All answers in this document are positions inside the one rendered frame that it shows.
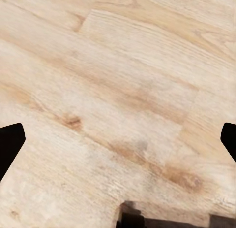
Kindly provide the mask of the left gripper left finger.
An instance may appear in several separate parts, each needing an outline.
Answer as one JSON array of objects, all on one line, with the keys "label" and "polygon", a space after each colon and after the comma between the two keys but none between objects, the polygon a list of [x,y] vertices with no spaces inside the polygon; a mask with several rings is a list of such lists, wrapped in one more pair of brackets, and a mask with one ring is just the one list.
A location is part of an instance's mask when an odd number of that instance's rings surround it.
[{"label": "left gripper left finger", "polygon": [[0,182],[26,141],[22,123],[0,128]]}]

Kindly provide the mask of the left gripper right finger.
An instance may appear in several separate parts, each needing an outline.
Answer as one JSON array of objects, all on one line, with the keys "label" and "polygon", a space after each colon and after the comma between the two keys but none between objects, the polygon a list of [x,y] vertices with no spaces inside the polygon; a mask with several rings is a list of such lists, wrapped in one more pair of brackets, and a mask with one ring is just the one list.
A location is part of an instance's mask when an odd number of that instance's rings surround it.
[{"label": "left gripper right finger", "polygon": [[220,140],[236,162],[236,125],[224,123]]}]

